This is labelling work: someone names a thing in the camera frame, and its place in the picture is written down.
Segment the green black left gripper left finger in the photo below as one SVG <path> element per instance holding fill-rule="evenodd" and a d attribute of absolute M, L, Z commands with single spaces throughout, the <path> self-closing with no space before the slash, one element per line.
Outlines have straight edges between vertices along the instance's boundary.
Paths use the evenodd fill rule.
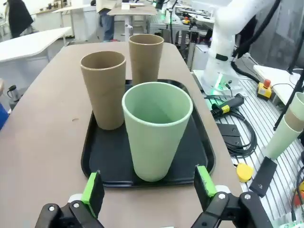
<path fill-rule="evenodd" d="M 102 228 L 98 215 L 105 196 L 100 171 L 92 172 L 80 200 L 59 207 L 55 203 L 43 206 L 37 228 Z"/>

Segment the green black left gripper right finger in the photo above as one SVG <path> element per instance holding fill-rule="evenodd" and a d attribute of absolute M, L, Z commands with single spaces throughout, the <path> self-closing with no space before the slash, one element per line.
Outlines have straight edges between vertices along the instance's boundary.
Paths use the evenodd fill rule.
<path fill-rule="evenodd" d="M 203 212 L 193 228 L 217 228 L 222 221 L 231 221 L 237 228 L 271 228 L 273 225 L 257 194 L 217 191 L 205 166 L 196 166 L 194 187 Z"/>

